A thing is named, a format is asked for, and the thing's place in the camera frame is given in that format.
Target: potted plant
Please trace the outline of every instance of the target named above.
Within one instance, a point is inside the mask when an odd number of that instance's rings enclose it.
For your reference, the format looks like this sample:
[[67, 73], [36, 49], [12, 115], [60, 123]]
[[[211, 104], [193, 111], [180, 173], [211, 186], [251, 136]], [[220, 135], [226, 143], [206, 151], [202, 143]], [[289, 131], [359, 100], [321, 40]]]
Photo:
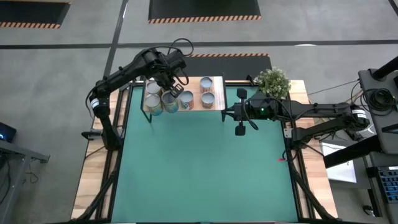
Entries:
[[285, 98], [292, 87], [286, 72], [278, 68], [261, 71], [254, 82], [259, 85], [259, 91], [275, 98]]

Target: green table surface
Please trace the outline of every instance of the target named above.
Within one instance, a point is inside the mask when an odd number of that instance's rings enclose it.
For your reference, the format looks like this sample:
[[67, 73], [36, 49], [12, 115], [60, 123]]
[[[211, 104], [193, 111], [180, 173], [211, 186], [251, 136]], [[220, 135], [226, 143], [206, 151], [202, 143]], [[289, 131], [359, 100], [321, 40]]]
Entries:
[[[248, 88], [248, 96], [256, 89]], [[239, 99], [227, 87], [228, 105]], [[296, 222], [280, 122], [221, 121], [219, 111], [163, 112], [148, 123], [135, 87], [112, 215], [126, 222]]]

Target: gray floor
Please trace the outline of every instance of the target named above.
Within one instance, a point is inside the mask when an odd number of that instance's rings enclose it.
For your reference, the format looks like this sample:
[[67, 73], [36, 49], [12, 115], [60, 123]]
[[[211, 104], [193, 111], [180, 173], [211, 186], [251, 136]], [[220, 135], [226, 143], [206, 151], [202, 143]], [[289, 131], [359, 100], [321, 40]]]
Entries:
[[[122, 0], [74, 0], [59, 30], [0, 29], [0, 45], [110, 44]], [[148, 24], [149, 1], [130, 0], [120, 43], [280, 40], [386, 40], [398, 37], [398, 16], [388, 0], [259, 0], [261, 21]], [[118, 49], [113, 71], [140, 49]], [[13, 223], [69, 219], [91, 126], [84, 99], [102, 77], [108, 49], [0, 50], [0, 121], [18, 129], [16, 143], [51, 154], [34, 165], [36, 184], [25, 184]], [[269, 53], [273, 66], [305, 80], [309, 93], [358, 78], [395, 57], [398, 45], [317, 47], [208, 47], [195, 53]], [[318, 103], [347, 100], [352, 85], [310, 98]], [[365, 222], [361, 191], [332, 186], [339, 217]], [[387, 223], [385, 219], [368, 222]]]

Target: metal can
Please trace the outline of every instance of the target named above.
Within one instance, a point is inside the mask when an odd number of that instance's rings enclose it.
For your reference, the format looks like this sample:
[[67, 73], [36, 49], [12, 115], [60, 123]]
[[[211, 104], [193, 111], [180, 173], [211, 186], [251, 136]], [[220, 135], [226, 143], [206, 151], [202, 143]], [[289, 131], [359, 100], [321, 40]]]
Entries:
[[170, 91], [166, 91], [162, 95], [162, 103], [164, 106], [164, 109], [169, 112], [169, 113], [175, 113], [178, 111], [178, 101]]
[[156, 94], [148, 94], [145, 98], [145, 105], [153, 116], [162, 114], [163, 107], [160, 103], [160, 97]]
[[183, 91], [180, 94], [181, 107], [185, 110], [193, 109], [193, 93], [191, 91]]
[[149, 80], [146, 85], [146, 90], [149, 94], [162, 95], [162, 88], [158, 86], [155, 80]]
[[201, 95], [201, 104], [204, 108], [210, 109], [215, 101], [214, 94], [207, 92]]
[[211, 87], [213, 86], [213, 81], [210, 77], [203, 77], [200, 80], [200, 92], [206, 93], [211, 91]]

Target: white paper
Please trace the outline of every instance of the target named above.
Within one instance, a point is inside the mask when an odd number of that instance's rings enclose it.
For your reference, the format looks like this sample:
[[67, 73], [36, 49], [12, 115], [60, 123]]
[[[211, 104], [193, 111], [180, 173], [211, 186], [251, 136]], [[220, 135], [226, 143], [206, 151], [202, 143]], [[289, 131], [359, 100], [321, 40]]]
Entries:
[[[335, 144], [321, 143], [321, 149], [323, 155], [327, 156], [331, 153], [339, 151], [340, 149], [344, 149], [345, 146], [339, 146]], [[356, 183], [355, 170], [354, 170], [354, 162], [348, 161], [346, 163], [328, 168], [326, 170], [328, 174], [328, 178], [330, 180], [340, 180], [345, 182]]]

